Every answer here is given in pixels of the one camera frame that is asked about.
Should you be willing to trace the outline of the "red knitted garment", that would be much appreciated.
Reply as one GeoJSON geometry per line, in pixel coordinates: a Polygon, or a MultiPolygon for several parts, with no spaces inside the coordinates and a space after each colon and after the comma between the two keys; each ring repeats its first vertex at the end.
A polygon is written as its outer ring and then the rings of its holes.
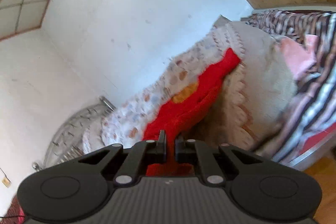
{"type": "Polygon", "coordinates": [[[175,138],[179,133],[189,131],[200,122],[215,103],[226,75],[240,63],[239,57],[228,48],[221,60],[210,65],[197,80],[197,88],[182,102],[170,99],[161,106],[157,118],[146,126],[143,140],[157,140],[159,132],[164,130],[167,140],[167,162],[151,164],[147,167],[147,176],[188,176],[194,170],[190,164],[178,164],[175,161],[175,138]]]}

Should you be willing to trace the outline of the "patterned circle print bedsheet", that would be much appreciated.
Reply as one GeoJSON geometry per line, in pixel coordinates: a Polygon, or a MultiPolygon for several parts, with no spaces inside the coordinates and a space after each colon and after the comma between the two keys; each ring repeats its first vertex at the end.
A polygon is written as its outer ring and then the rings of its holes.
{"type": "Polygon", "coordinates": [[[98,118],[83,133],[83,152],[91,153],[111,144],[130,148],[142,140],[146,126],[155,120],[159,109],[210,65],[220,61],[229,44],[202,40],[175,56],[152,85],[130,97],[106,118],[98,118]]]}

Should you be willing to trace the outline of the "cream lace-edged blanket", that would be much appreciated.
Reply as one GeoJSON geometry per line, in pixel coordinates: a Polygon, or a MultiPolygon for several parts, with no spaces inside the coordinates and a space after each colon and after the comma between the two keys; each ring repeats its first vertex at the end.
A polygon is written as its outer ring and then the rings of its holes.
{"type": "Polygon", "coordinates": [[[297,90],[295,80],[276,40],[266,32],[220,16],[212,34],[241,61],[189,136],[211,147],[229,143],[253,150],[280,127],[280,116],[297,90]]]}

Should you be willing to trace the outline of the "striped brown white blanket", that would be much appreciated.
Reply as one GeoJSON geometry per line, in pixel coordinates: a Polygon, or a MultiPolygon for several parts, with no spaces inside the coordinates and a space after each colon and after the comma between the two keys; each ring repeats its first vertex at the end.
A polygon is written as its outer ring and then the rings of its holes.
{"type": "Polygon", "coordinates": [[[255,149],[257,155],[287,165],[310,138],[335,124],[335,13],[266,10],[251,15],[246,23],[300,46],[306,35],[317,37],[316,61],[298,79],[297,94],[281,117],[280,129],[255,149]]]}

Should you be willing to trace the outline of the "pink cloth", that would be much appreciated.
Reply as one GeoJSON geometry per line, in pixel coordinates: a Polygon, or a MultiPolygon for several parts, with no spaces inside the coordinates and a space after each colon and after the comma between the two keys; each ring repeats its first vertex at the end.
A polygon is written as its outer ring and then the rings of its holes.
{"type": "Polygon", "coordinates": [[[303,46],[287,36],[281,36],[278,49],[295,80],[299,80],[316,63],[318,36],[307,34],[303,46]]]}

